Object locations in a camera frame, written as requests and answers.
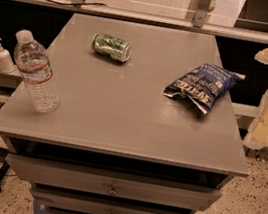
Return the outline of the clear plastic water bottle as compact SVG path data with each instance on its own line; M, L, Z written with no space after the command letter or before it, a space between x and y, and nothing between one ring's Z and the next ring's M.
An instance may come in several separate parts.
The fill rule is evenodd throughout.
M46 48L36 41L28 30L18 31L16 40L18 43L13 57L29 93L31 104L37 112L54 111L60 100Z

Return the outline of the green soda can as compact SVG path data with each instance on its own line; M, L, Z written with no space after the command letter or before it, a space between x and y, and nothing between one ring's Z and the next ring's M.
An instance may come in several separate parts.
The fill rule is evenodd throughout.
M125 63L130 59L131 45L129 42L105 33L97 33L93 37L91 47L98 54L121 63Z

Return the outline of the blue chip bag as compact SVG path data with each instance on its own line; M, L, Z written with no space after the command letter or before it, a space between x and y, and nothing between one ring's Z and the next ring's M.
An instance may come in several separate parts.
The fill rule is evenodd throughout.
M207 63L177 78L165 87L163 94L189 98L203 114L208 114L217 98L243 80L241 74Z

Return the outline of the grey drawer cabinet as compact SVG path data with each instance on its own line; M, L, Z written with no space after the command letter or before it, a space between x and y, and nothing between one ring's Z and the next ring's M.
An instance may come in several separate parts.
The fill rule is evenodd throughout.
M131 45L125 63L91 47ZM24 88L0 110L8 163L47 214L195 214L248 173L228 95L206 115L164 89L219 63L212 35L77 14L49 49L61 103L37 114Z

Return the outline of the white pump dispenser bottle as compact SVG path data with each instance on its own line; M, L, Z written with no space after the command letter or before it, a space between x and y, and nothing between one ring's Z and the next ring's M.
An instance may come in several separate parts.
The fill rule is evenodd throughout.
M5 74L14 71L15 66L11 58L11 54L2 46L2 39L0 38L0 71Z

